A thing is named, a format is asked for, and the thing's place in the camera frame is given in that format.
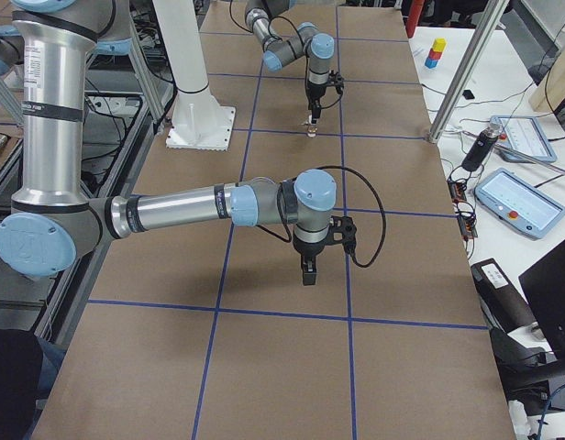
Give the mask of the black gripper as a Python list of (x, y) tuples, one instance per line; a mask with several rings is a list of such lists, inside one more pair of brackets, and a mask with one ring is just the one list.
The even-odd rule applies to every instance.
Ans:
[(308, 100), (308, 125), (315, 125), (321, 117), (320, 100), (324, 96), (324, 85), (307, 82), (305, 93)]
[(293, 246), (301, 257), (303, 285), (315, 285), (317, 276), (316, 256), (324, 250), (326, 242), (321, 240), (308, 243), (298, 236), (293, 236)]

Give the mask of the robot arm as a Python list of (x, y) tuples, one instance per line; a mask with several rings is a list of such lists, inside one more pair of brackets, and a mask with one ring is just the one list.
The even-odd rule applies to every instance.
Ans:
[[(168, 226), (229, 219), (235, 226), (281, 224), (301, 259), (303, 285), (316, 283), (316, 256), (331, 246), (337, 185), (321, 169), (281, 183), (267, 179), (215, 184), (156, 196), (89, 198), (83, 192), (87, 160), (127, 160), (135, 139), (117, 125), (118, 144), (99, 156), (83, 153), (87, 57), (125, 56), (138, 36), (129, 1), (10, 1), (12, 24), (23, 39), (23, 152), (20, 188), (11, 214), (0, 223), (0, 259), (29, 277), (64, 271), (104, 241)], [(168, 147), (226, 150), (236, 109), (212, 95), (192, 1), (154, 1), (172, 68), (175, 108)], [(248, 1), (243, 20), (263, 50), (262, 62), (276, 72), (306, 58), (306, 98), (316, 125), (320, 99), (329, 87), (342, 94), (342, 78), (330, 69), (335, 39), (310, 22), (285, 40), (272, 29), (294, 1)]]
[(335, 40), (311, 22), (294, 27), (294, 35), (288, 39), (280, 36), (273, 26), (277, 18), (294, 6), (293, 1), (249, 1), (244, 19), (249, 32), (261, 44), (263, 63), (271, 72), (278, 72), (287, 65), (306, 59), (305, 96), (310, 116), (306, 123), (311, 131), (326, 109), (321, 100), (329, 88), (335, 88), (338, 97), (343, 95), (343, 77), (331, 68), (335, 55)]

